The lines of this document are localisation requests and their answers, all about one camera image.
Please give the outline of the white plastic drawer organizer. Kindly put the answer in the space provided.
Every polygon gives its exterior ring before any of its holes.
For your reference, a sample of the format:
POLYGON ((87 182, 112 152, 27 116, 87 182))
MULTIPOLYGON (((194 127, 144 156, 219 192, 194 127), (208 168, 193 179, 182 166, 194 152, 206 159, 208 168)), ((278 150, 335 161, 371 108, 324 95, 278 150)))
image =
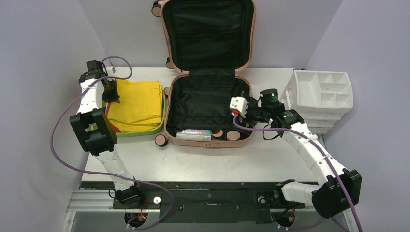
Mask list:
POLYGON ((325 135, 353 108, 353 91, 346 72, 294 70, 280 102, 297 111, 313 134, 325 135))

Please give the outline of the pink hard-shell suitcase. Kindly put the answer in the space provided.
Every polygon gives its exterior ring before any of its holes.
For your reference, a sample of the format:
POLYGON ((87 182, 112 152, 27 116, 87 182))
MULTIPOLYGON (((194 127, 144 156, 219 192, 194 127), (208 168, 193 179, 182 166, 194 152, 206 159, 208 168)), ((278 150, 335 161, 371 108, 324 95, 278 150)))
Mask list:
POLYGON ((168 49, 166 65, 178 72, 167 95, 164 137, 181 146, 239 148, 251 133, 234 126, 232 97, 252 97, 238 74, 252 59, 256 6, 252 0, 157 0, 151 12, 161 19, 168 49), (221 140, 184 140, 186 129, 222 129, 221 140), (240 140, 228 141, 228 131, 240 140))

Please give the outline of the yellow box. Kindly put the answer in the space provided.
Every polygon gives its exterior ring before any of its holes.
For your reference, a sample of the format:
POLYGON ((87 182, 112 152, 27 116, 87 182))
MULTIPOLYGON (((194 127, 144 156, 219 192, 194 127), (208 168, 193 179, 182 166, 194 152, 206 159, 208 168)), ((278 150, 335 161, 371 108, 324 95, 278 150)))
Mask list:
POLYGON ((159 81, 117 81, 120 103, 109 104, 107 118, 120 132, 144 131, 158 126, 163 88, 159 81))

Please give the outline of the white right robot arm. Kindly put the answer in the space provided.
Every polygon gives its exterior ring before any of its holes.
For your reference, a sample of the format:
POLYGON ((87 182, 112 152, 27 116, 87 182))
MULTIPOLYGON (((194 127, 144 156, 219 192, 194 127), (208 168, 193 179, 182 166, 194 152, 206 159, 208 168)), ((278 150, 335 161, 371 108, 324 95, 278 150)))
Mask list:
POLYGON ((229 104, 233 124, 243 131, 276 131, 288 142, 317 178, 317 184, 287 180, 276 185, 273 201, 278 206, 300 203, 313 206, 325 219, 352 210, 359 202, 362 177, 336 161, 319 143, 303 118, 294 109, 287 110, 276 89, 260 92, 259 99, 244 94, 232 97, 229 104), (258 123, 265 127, 258 129, 258 123))

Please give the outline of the green plastic tray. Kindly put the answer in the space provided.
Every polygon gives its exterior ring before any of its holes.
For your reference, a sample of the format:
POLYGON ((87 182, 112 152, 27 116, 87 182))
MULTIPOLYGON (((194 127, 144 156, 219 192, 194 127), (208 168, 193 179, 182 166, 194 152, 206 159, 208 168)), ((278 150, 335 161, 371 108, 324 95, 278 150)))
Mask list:
POLYGON ((165 120, 165 111, 166 111, 166 105, 167 105, 167 96, 163 93, 162 94, 162 116, 161 116, 161 122, 158 126, 149 129, 149 130, 141 130, 141 131, 131 131, 131 132, 120 132, 118 128, 113 127, 114 131, 116 132, 117 137, 136 137, 136 136, 145 136, 145 135, 152 135, 156 134, 161 131, 163 128, 164 120, 165 120))

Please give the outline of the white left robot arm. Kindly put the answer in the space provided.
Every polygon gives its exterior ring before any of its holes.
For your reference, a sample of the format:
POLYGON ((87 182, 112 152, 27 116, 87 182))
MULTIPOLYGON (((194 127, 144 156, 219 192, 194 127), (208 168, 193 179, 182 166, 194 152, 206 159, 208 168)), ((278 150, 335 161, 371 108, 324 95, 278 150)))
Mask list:
POLYGON ((108 76, 102 62, 92 60, 86 65, 88 70, 79 78, 80 106, 70 116, 70 125, 82 149, 98 159, 111 177, 115 199, 124 206, 138 208, 144 204, 144 194, 116 150, 116 132, 102 105, 120 102, 117 82, 108 76))

